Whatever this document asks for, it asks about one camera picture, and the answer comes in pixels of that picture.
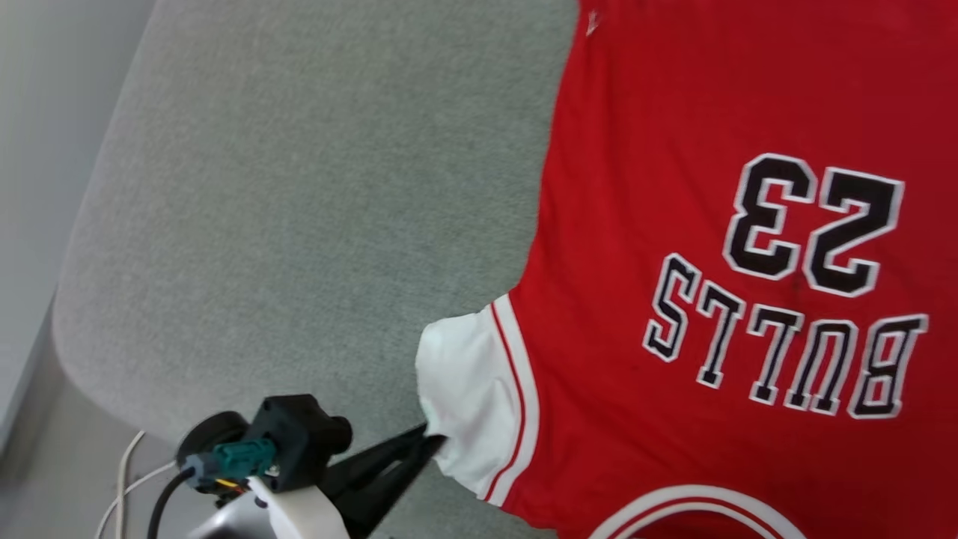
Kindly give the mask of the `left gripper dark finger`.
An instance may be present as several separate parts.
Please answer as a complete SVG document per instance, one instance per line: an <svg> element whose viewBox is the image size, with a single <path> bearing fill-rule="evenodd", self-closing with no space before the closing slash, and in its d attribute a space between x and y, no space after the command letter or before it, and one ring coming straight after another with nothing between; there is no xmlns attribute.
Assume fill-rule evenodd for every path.
<svg viewBox="0 0 958 539"><path fill-rule="evenodd" d="M339 512L350 539L370 539L445 436L394 436L339 463Z"/></svg>
<svg viewBox="0 0 958 539"><path fill-rule="evenodd" d="M326 469L322 491L329 497L398 497L427 467L427 426L418 425Z"/></svg>

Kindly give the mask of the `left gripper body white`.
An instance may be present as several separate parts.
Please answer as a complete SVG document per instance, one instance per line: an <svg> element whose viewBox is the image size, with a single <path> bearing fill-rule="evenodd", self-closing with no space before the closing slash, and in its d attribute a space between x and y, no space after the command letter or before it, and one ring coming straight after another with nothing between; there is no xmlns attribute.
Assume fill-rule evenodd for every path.
<svg viewBox="0 0 958 539"><path fill-rule="evenodd" d="M350 539L338 509L318 487L274 493L260 478L247 478L266 503L275 539Z"/></svg>

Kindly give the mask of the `red Bulls basketball jersey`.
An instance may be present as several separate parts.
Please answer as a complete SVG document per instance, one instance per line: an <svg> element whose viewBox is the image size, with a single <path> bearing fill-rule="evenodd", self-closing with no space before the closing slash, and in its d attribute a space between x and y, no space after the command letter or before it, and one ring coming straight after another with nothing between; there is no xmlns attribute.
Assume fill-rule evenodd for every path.
<svg viewBox="0 0 958 539"><path fill-rule="evenodd" d="M442 474L560 539L958 539L958 0L579 0Z"/></svg>

